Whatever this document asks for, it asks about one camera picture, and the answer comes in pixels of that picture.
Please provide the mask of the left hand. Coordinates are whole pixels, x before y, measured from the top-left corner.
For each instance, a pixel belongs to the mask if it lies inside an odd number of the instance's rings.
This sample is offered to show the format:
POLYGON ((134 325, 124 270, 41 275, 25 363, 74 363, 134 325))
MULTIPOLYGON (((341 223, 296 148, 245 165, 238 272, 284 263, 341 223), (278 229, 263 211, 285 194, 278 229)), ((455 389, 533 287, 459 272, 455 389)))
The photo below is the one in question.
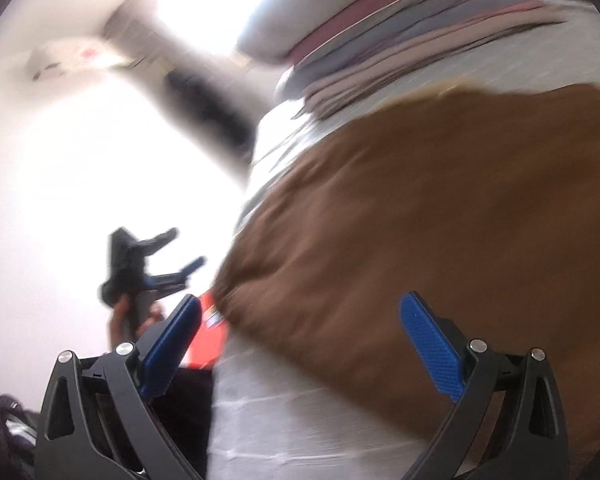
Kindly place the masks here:
POLYGON ((150 326, 164 320, 164 309, 160 302, 154 302, 148 311, 148 318, 137 327, 137 330, 131 332, 132 302, 128 295, 122 295, 114 304, 110 319, 108 322, 108 339, 111 350, 117 348, 119 344, 125 341, 134 341, 140 338, 150 326))

